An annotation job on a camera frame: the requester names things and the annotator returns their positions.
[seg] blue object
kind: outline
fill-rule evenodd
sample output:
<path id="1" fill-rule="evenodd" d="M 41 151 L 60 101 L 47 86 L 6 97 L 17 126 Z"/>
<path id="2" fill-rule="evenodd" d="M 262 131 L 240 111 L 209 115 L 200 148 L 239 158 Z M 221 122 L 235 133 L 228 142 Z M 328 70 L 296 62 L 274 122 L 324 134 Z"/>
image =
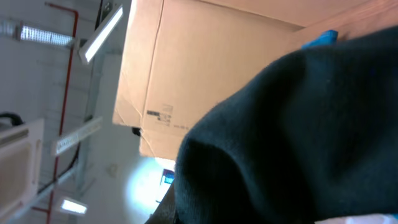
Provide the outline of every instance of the blue object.
<path id="1" fill-rule="evenodd" d="M 328 30 L 321 34 L 317 39 L 306 43 L 302 46 L 302 49 L 307 47 L 319 46 L 319 45 L 328 45 L 336 42 L 338 36 L 338 32 L 335 30 Z"/>

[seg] air conditioning unit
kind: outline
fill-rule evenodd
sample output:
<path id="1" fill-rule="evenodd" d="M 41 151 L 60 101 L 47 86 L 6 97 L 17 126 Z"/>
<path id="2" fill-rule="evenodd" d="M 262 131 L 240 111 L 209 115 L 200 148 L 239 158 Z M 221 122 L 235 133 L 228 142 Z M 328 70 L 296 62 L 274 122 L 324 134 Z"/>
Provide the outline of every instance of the air conditioning unit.
<path id="1" fill-rule="evenodd" d="M 43 133 L 42 119 L 0 129 L 0 223 L 37 194 Z"/>

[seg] fluorescent light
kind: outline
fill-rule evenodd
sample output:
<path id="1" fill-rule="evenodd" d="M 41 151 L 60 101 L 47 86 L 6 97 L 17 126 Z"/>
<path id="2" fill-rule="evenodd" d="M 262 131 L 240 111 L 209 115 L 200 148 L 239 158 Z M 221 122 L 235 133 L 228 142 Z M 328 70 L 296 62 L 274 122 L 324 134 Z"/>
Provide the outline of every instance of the fluorescent light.
<path id="1" fill-rule="evenodd" d="M 83 59 L 83 62 L 88 64 L 91 61 L 122 16 L 123 5 L 120 5 L 109 13 L 87 43 L 79 50 L 79 55 Z"/>
<path id="2" fill-rule="evenodd" d="M 67 149 L 78 144 L 81 140 L 98 131 L 102 127 L 102 117 L 92 119 L 83 126 L 76 128 L 68 134 L 62 135 L 58 140 L 53 142 L 52 155 L 59 156 Z"/>
<path id="3" fill-rule="evenodd" d="M 61 198 L 59 211 L 63 213 L 69 213 L 74 215 L 84 215 L 87 211 L 87 205 L 70 199 L 68 197 Z"/>
<path id="4" fill-rule="evenodd" d="M 21 40 L 28 40 L 42 44 L 52 44 L 63 47 L 69 47 L 73 43 L 73 37 L 29 26 L 22 26 Z"/>

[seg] dark sleeve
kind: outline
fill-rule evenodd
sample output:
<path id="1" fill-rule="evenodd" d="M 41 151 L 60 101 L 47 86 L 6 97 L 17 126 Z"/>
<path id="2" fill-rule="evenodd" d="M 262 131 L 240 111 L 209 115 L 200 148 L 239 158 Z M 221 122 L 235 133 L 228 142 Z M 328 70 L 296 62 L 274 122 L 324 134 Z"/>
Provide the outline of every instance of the dark sleeve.
<path id="1" fill-rule="evenodd" d="M 182 223 L 398 212 L 398 28 L 275 61 L 185 137 Z"/>

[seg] black garment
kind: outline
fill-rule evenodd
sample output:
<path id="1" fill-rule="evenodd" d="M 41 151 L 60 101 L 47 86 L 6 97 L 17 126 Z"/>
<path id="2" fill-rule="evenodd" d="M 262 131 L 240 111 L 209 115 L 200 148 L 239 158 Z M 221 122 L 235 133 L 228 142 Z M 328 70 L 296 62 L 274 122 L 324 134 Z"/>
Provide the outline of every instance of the black garment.
<path id="1" fill-rule="evenodd" d="M 185 224 L 398 213 L 398 27 L 265 68 L 187 134 L 175 199 Z"/>

